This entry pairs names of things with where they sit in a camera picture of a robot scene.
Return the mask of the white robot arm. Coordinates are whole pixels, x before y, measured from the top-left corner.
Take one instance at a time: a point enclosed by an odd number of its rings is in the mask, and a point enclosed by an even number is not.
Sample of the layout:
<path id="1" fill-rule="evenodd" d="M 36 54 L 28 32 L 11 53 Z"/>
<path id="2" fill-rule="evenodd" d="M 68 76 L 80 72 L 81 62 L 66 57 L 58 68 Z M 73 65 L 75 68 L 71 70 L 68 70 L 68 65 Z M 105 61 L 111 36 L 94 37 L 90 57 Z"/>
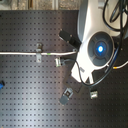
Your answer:
<path id="1" fill-rule="evenodd" d="M 120 49 L 119 41 L 128 37 L 128 0 L 83 0 L 77 21 L 78 38 L 64 30 L 59 36 L 76 48 L 71 76 L 78 82 L 94 84 L 92 73 L 111 70 Z"/>

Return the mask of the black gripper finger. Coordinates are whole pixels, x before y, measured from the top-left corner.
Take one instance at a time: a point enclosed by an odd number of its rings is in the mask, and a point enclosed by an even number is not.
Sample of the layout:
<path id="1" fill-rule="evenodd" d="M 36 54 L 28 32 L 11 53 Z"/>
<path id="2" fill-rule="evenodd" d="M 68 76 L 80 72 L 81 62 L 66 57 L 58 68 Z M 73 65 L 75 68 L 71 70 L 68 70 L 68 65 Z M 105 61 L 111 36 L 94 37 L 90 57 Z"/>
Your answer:
<path id="1" fill-rule="evenodd" d="M 79 48 L 81 45 L 81 42 L 77 38 L 75 38 L 73 35 L 67 33 L 64 30 L 61 30 L 59 32 L 59 37 L 75 48 Z"/>

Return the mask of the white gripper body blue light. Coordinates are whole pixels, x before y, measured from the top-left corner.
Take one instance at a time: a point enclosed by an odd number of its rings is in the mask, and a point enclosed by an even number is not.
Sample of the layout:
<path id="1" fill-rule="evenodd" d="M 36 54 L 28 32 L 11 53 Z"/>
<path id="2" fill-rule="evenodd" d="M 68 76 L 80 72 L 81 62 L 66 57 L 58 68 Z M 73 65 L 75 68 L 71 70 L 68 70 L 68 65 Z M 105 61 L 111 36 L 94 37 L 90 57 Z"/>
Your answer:
<path id="1" fill-rule="evenodd" d="M 114 54 L 114 41 L 106 32 L 97 32 L 81 44 L 71 76 L 86 81 L 94 70 L 108 65 Z"/>

